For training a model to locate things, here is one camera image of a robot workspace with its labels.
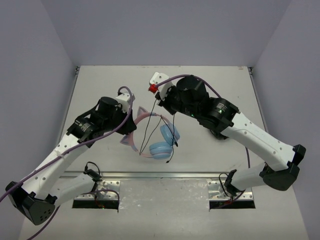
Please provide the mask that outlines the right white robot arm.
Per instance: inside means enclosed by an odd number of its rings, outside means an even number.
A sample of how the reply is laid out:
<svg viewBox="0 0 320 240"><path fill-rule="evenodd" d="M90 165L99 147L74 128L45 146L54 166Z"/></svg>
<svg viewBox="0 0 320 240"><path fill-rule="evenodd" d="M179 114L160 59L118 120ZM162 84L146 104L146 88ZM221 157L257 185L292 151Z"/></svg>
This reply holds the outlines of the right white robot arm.
<svg viewBox="0 0 320 240"><path fill-rule="evenodd" d="M276 139L230 101L219 94L211 97L208 89L213 87L190 74L168 77L156 72L149 81L149 91L155 94L158 105L171 115L181 113L192 117L217 139L235 140L263 160L255 167L228 173L224 188L231 196L258 186L288 190L298 178L306 148Z"/></svg>

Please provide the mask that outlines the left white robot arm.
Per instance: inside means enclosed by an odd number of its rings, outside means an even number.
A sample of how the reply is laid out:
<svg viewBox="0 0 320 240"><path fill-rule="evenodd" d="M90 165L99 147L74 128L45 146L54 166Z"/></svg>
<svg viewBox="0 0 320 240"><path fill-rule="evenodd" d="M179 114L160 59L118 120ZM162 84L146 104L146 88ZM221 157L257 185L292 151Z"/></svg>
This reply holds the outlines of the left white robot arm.
<svg viewBox="0 0 320 240"><path fill-rule="evenodd" d="M101 97L93 108L75 119L58 145L32 173L6 186L4 195L38 226L63 203L94 191L102 176L89 168L66 183L57 181L96 141L113 133L126 135L136 130L132 117L134 100L129 93L120 93L116 98Z"/></svg>

